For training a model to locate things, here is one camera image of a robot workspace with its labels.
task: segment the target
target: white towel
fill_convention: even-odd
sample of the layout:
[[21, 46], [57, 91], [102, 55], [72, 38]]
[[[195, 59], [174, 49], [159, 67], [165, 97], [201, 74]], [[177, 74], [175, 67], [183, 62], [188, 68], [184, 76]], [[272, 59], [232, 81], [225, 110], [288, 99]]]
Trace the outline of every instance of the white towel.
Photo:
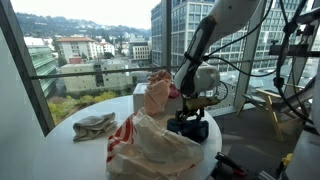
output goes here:
[[110, 113], [102, 116], [89, 116], [81, 119], [73, 125], [73, 130], [76, 132], [73, 141], [90, 140], [98, 136], [100, 133], [106, 133], [112, 130], [117, 125], [114, 118], [115, 113]]

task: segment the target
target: rooftop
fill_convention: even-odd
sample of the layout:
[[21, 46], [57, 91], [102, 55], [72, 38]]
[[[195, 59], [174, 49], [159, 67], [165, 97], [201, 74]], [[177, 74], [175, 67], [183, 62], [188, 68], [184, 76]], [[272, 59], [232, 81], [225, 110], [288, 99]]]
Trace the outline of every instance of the rooftop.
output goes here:
[[57, 42], [95, 42], [88, 37], [63, 37], [57, 40]]
[[45, 46], [42, 38], [24, 37], [23, 39], [27, 46]]
[[62, 66], [61, 68], [66, 68], [66, 67], [85, 67], [85, 66], [93, 66], [94, 64], [66, 64]]
[[111, 43], [109, 43], [109, 42], [102, 42], [102, 43], [98, 43], [100, 46], [104, 46], [104, 45], [112, 45], [113, 46], [113, 44], [111, 44]]

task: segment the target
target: floor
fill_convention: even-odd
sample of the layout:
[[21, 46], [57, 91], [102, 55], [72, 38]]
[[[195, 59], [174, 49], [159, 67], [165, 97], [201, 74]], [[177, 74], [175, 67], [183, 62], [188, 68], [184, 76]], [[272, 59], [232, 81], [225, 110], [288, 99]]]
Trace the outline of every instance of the floor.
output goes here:
[[284, 134], [284, 141], [280, 142], [268, 115], [255, 108], [242, 111], [239, 117], [231, 113], [215, 116], [214, 119], [222, 133], [222, 153], [228, 155], [232, 147], [241, 146], [266, 155], [277, 165], [283, 157], [293, 152], [302, 129], [298, 127], [291, 134]]

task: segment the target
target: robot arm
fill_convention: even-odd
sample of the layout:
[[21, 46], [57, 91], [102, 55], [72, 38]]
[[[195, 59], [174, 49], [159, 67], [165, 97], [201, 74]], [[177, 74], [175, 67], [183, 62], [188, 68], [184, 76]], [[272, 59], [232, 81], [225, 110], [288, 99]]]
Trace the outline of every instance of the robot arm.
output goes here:
[[201, 20], [185, 59], [174, 77], [181, 94], [212, 90], [220, 84], [220, 76], [213, 66], [203, 65], [209, 47], [219, 39], [243, 28], [253, 15], [260, 0], [216, 0], [207, 17]]

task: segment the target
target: crumpled fabric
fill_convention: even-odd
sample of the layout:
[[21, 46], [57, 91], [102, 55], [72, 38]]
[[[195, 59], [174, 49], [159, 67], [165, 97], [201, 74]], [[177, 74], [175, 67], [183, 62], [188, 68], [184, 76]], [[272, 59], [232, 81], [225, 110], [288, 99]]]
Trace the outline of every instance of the crumpled fabric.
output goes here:
[[144, 93], [144, 107], [149, 116], [161, 113], [168, 101], [170, 95], [171, 75], [160, 70], [149, 76], [147, 79], [149, 85]]
[[73, 141], [90, 140], [100, 133], [110, 132], [117, 125], [117, 122], [114, 121], [114, 119], [114, 112], [102, 116], [89, 116], [81, 119], [73, 125], [73, 130], [76, 133]]
[[174, 84], [170, 84], [170, 94], [169, 94], [169, 98], [170, 99], [175, 99], [177, 97], [180, 96], [180, 92], [178, 91], [178, 89], [176, 88], [176, 86]]

